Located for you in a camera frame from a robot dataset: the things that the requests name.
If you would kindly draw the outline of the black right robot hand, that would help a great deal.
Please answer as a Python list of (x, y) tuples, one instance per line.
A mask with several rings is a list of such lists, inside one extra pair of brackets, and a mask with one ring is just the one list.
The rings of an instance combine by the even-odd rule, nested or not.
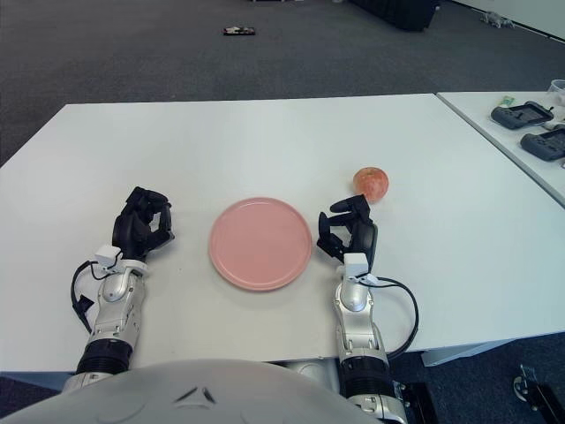
[[(330, 206), (333, 216), (320, 212), (317, 246), (332, 258), (344, 263), (346, 254), (364, 254), (368, 270), (373, 268), (378, 238), (378, 227), (370, 217), (371, 209), (363, 194), (338, 201)], [(345, 245), (332, 231), (332, 227), (344, 227), (350, 234)]]

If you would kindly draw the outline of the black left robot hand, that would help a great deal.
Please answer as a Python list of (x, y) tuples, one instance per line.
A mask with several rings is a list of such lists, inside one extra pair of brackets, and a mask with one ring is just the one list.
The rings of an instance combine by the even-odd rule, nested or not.
[(112, 246), (121, 250), (124, 260), (145, 262), (150, 252), (175, 238), (170, 208), (161, 193), (139, 186), (132, 190), (112, 233)]

